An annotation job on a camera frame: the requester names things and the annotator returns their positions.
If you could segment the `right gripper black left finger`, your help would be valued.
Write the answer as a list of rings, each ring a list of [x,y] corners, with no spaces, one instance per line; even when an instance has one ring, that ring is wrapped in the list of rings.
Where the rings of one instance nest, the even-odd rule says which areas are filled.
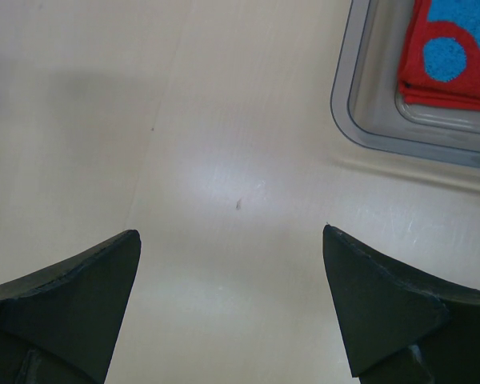
[[[103,383],[141,255],[126,230],[0,285],[0,383]]]

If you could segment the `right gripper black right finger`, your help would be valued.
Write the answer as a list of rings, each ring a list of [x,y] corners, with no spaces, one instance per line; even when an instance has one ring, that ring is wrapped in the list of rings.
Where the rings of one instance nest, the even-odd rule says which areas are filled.
[[[391,258],[331,225],[322,253],[361,383],[480,383],[480,290]]]

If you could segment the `red blue cat towel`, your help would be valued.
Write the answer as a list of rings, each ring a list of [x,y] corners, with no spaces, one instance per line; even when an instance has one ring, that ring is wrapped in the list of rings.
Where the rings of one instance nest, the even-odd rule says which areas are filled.
[[[407,104],[480,111],[480,1],[415,1],[400,63]]]

